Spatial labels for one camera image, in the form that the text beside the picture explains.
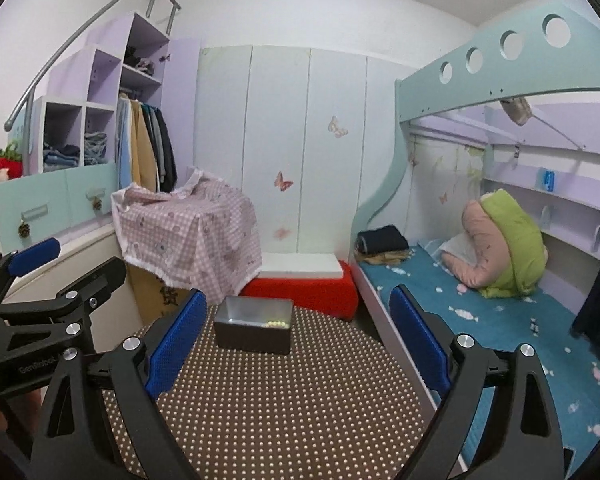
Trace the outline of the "person's left hand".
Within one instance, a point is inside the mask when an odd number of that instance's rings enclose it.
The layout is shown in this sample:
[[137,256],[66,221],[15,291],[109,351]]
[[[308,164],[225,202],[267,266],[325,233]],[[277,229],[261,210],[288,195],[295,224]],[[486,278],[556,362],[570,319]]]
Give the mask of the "person's left hand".
[[0,400],[0,434],[8,437],[16,449],[30,460],[33,437],[42,411],[41,389]]

